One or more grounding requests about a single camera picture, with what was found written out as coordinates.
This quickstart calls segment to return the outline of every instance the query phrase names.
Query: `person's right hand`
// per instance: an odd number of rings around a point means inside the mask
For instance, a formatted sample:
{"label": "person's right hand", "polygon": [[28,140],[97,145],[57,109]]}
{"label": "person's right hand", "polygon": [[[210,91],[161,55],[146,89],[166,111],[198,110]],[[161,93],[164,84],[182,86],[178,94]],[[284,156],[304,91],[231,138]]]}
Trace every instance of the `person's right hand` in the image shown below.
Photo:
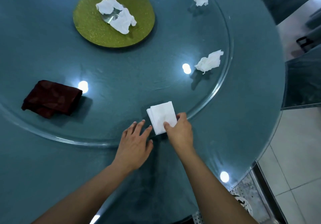
{"label": "person's right hand", "polygon": [[186,150],[194,149],[193,132],[192,126],[187,120],[185,112],[177,114],[177,117],[179,120],[173,128],[168,122],[164,122],[164,128],[167,132],[171,145],[175,149],[176,153],[180,155]]}

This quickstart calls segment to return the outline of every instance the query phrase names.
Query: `crumpled tissue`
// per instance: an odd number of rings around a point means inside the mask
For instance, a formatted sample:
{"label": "crumpled tissue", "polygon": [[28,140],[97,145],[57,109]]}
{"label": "crumpled tissue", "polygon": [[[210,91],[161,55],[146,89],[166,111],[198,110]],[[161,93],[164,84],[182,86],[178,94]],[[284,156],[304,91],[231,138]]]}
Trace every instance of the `crumpled tissue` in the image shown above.
{"label": "crumpled tissue", "polygon": [[208,0],[194,0],[194,2],[196,2],[196,6],[208,5]]}
{"label": "crumpled tissue", "polygon": [[195,68],[197,70],[200,70],[203,72],[203,74],[206,71],[211,70],[212,68],[216,68],[220,65],[221,60],[220,56],[222,56],[224,52],[222,50],[219,50],[217,52],[212,52],[210,55],[208,55],[208,58],[202,58],[197,65],[195,65]]}
{"label": "crumpled tissue", "polygon": [[116,0],[102,0],[100,3],[96,4],[96,8],[101,14],[111,14],[114,11],[114,8],[119,10],[120,13],[118,18],[112,20],[109,24],[122,34],[128,34],[129,26],[135,26],[137,24],[134,16],[130,14],[128,8],[123,7],[123,5]]}
{"label": "crumpled tissue", "polygon": [[174,127],[177,123],[177,118],[171,101],[156,106],[151,106],[149,109],[147,109],[147,114],[150,118],[156,135],[166,132],[163,126],[164,122],[168,122],[171,127]]}

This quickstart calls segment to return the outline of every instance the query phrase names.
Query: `dark red cloth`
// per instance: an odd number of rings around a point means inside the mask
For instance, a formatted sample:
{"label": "dark red cloth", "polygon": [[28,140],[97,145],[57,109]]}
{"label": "dark red cloth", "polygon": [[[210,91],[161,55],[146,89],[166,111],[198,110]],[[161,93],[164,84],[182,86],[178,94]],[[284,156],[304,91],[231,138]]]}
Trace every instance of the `dark red cloth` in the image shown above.
{"label": "dark red cloth", "polygon": [[81,96],[80,89],[41,80],[23,100],[21,109],[29,109],[48,119],[56,112],[70,115],[78,105]]}

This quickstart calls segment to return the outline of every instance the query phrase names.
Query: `tile floor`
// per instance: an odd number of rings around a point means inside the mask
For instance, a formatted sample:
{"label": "tile floor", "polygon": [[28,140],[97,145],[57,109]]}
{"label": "tile floor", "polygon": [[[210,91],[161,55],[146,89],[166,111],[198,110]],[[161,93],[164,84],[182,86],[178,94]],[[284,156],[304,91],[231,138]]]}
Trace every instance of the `tile floor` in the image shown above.
{"label": "tile floor", "polygon": [[[300,55],[295,40],[320,7],[309,0],[278,25],[287,60]],[[283,111],[259,164],[289,224],[321,223],[321,108]]]}

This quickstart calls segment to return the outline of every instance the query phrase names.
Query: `gold disc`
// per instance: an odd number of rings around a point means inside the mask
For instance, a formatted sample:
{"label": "gold disc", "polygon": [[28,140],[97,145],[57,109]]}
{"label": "gold disc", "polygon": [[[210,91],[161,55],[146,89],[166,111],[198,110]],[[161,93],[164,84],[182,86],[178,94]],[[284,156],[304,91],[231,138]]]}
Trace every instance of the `gold disc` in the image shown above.
{"label": "gold disc", "polygon": [[122,34],[102,20],[96,4],[102,0],[80,0],[74,10],[73,19],[78,32],[90,42],[104,47],[126,47],[142,41],[153,29],[155,14],[149,0],[117,0],[128,8],[137,21]]}

